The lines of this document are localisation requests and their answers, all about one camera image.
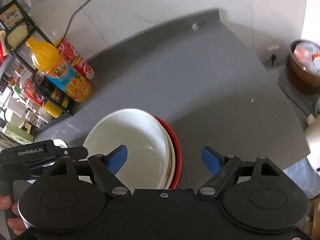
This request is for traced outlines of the red cola bottle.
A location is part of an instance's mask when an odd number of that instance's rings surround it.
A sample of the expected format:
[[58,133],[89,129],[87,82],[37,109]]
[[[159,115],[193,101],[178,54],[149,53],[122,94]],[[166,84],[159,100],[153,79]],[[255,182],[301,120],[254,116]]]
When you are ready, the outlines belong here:
[[86,80],[90,81],[94,77],[94,70],[83,57],[73,48],[66,38],[60,39],[55,43],[55,47],[63,58],[71,64]]

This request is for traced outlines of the white ceramic bowl back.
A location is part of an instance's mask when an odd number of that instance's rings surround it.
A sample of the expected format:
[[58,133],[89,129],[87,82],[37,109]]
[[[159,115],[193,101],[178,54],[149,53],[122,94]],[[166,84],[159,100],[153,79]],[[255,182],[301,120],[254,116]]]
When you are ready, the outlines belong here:
[[127,147],[127,161],[116,177],[131,191],[162,189],[170,163],[164,129],[151,114],[140,109],[121,109],[101,119],[88,134],[88,155],[109,154],[119,145]]

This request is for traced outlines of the large dark soy sauce bottle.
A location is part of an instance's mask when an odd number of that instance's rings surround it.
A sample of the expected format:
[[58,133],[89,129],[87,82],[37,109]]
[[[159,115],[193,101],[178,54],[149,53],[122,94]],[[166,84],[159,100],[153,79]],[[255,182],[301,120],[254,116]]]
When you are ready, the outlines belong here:
[[57,87],[45,88],[43,94],[46,96],[43,108],[53,118],[58,118],[68,111],[71,100],[62,90]]

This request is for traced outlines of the black metal shelf rack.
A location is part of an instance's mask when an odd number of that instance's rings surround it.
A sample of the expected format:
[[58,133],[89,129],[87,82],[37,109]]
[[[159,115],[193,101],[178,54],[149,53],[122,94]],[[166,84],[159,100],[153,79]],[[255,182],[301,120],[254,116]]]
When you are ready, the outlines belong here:
[[39,76],[40,72],[36,68],[32,67],[27,61],[25,61],[25,59],[19,54],[18,50],[25,44],[25,42],[27,41],[28,38],[32,37],[32,35],[35,32],[39,33],[41,35],[41,37],[44,38],[44,40],[46,42],[49,42],[50,44],[53,44],[53,43],[43,33],[43,31],[35,24],[35,22],[27,15],[27,13],[24,11],[24,9],[21,7],[21,5],[17,2],[17,0],[11,0],[11,2],[9,2],[7,5],[2,6],[1,7],[1,14],[3,14],[12,5],[16,5],[17,6],[18,10],[22,14],[22,19],[20,21],[18,21],[17,23],[15,23],[14,26],[11,29],[8,29],[7,26],[4,24],[4,22],[2,20],[1,20],[1,25],[4,27],[4,30],[9,35],[21,23],[25,23],[26,26],[27,26],[28,35],[26,36],[26,38],[23,41],[21,41],[18,44],[18,46],[16,48],[12,48],[12,46],[10,44],[8,44],[7,38],[5,38],[5,45],[9,47],[9,53],[15,59],[18,59],[20,61],[20,63],[22,64],[22,66],[25,67],[27,70],[29,70],[31,72],[31,74],[33,74],[32,84],[35,86],[36,91],[38,93],[40,93],[42,96],[44,96],[44,98],[47,101],[50,101],[56,107],[58,107],[59,109],[61,109],[63,111],[63,113],[58,118],[55,118],[54,120],[50,121],[48,124],[45,124],[40,128],[34,129],[34,131],[32,131],[31,133],[32,133],[32,135],[35,135],[35,134],[40,133],[43,130],[45,130],[45,129],[57,124],[60,121],[65,120],[67,117],[73,116],[72,107],[73,107],[75,102],[71,98],[69,98],[67,107],[63,107],[62,103],[58,103],[58,102],[54,101],[54,99],[50,99],[49,98],[49,94],[45,90],[43,90],[41,88],[41,85],[39,83],[36,82],[35,77],[37,75]]

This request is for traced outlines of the brown trash bin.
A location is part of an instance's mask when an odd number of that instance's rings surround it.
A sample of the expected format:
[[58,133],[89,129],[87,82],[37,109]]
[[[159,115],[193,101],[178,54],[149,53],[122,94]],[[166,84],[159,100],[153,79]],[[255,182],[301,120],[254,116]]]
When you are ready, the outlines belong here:
[[288,72],[296,86],[307,93],[319,93],[319,45],[309,40],[295,40],[286,58]]

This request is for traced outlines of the orange juice bottle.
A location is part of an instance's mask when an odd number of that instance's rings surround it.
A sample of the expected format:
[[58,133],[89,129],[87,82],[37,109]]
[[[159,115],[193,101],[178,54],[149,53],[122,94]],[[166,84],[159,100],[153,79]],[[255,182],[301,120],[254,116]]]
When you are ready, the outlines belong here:
[[36,69],[71,99],[82,103],[91,96],[89,81],[64,59],[56,47],[48,42],[37,41],[34,37],[30,37],[25,44],[30,48]]

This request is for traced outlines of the red and black bowl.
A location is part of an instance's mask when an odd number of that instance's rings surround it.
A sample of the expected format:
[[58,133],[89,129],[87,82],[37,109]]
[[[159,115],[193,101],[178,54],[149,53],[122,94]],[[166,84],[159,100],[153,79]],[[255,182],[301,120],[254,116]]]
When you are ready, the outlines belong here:
[[180,180],[180,177],[181,177],[181,172],[182,172],[182,153],[181,153],[180,143],[178,141],[178,138],[176,137],[176,134],[172,130],[172,128],[161,118],[159,118],[157,116],[154,116],[154,117],[159,121],[159,123],[168,132],[170,140],[173,143],[176,164],[175,164],[174,176],[173,176],[173,179],[172,179],[172,181],[170,183],[170,187],[169,187],[169,189],[173,190],[173,189],[176,189],[178,182]]

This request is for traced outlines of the white ceramic bowl front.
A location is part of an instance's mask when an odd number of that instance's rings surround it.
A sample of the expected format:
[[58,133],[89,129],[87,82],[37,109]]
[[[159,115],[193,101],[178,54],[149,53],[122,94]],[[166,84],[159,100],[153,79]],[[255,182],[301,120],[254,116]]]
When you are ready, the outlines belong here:
[[162,186],[163,189],[167,190],[171,188],[174,175],[175,175],[175,169],[176,169],[175,145],[172,140],[171,132],[167,128],[167,124],[159,117],[155,116],[155,118],[158,120],[158,122],[161,124],[163,129],[166,131],[167,140],[169,144],[169,164],[168,164],[168,170],[166,174],[166,181],[165,181],[165,184]]

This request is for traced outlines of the white ceramic bowl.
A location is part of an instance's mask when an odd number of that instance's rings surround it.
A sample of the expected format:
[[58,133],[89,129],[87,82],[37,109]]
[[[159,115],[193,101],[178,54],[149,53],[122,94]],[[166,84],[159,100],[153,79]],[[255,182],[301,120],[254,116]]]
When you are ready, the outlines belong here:
[[127,147],[127,161],[116,177],[131,191],[162,189],[170,163],[164,129],[151,114],[140,109],[121,109],[101,119],[88,134],[88,155],[109,154],[119,145]]
[[172,140],[171,132],[167,128],[167,124],[159,117],[155,116],[155,118],[158,120],[158,122],[161,124],[163,129],[166,131],[167,140],[169,144],[169,164],[168,164],[168,170],[166,174],[166,181],[165,181],[165,184],[162,186],[163,189],[167,190],[171,188],[174,175],[175,175],[175,169],[176,169],[175,145]]

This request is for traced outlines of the green tissue box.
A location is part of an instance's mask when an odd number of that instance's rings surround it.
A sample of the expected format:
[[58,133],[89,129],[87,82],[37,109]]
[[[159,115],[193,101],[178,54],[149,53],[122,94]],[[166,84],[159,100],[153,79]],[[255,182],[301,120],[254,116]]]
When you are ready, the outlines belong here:
[[21,130],[17,124],[13,124],[11,122],[8,122],[4,126],[2,132],[4,135],[22,145],[31,144],[34,141],[34,137],[31,134]]

